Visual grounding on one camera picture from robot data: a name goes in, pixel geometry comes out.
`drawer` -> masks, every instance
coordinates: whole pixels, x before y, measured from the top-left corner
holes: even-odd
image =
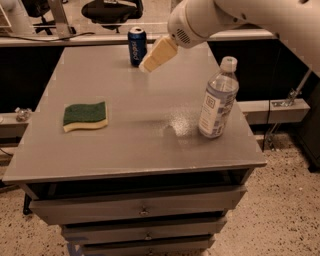
[[[73,244],[149,241],[166,237],[219,233],[226,218],[214,213],[186,214],[169,217],[66,225],[62,235]]]
[[[47,224],[72,224],[234,209],[245,186],[204,187],[148,193],[32,201]]]
[[[213,242],[212,236],[205,235],[146,242],[85,245],[81,246],[81,249],[85,256],[152,256],[156,253],[205,250],[210,248]]]

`blue soda can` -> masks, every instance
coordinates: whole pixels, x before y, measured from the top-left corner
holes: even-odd
[[[133,27],[128,32],[130,61],[133,66],[139,66],[147,53],[147,34],[140,27]]]

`yellow sponge side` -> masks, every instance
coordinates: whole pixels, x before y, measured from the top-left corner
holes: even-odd
[[[77,122],[77,123],[64,125],[63,130],[65,132],[70,132],[73,130],[94,130],[94,129],[100,129],[107,125],[108,125],[107,119],[101,120],[99,122],[93,122],[93,123]]]
[[[169,36],[160,37],[154,43],[151,51],[143,58],[139,68],[143,72],[152,72],[176,56],[177,53],[178,46]]]

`terrazzo floor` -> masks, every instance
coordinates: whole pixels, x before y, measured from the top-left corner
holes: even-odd
[[[320,256],[320,174],[308,171],[292,136],[277,134],[274,142],[277,150],[265,149],[267,166],[249,177],[248,192],[227,214],[227,224],[206,252],[209,256]],[[16,187],[0,190],[0,255],[69,255],[60,228],[33,214],[24,216],[23,200]]]

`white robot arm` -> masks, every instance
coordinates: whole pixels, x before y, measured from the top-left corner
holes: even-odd
[[[276,35],[320,77],[320,1],[184,0],[170,15],[168,32],[176,44],[191,48],[245,23]]]

